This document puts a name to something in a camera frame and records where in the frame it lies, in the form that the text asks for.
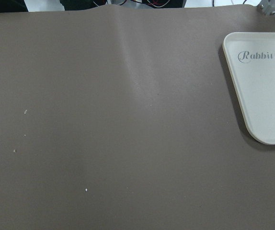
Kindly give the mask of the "brown paper table cover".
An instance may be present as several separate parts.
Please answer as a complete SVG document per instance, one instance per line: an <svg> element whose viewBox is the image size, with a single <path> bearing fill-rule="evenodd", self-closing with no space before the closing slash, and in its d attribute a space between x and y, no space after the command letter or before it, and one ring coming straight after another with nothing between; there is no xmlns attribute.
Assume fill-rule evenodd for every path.
<svg viewBox="0 0 275 230"><path fill-rule="evenodd" d="M275 230L275 146L224 57L250 5L0 13L0 230Z"/></svg>

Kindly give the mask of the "cream rectangular tray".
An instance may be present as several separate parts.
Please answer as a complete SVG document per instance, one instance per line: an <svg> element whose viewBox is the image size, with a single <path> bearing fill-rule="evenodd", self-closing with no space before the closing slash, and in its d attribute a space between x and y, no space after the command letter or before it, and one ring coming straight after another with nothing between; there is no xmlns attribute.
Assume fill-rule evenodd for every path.
<svg viewBox="0 0 275 230"><path fill-rule="evenodd" d="M249 134L275 145L275 33L230 33L223 51Z"/></svg>

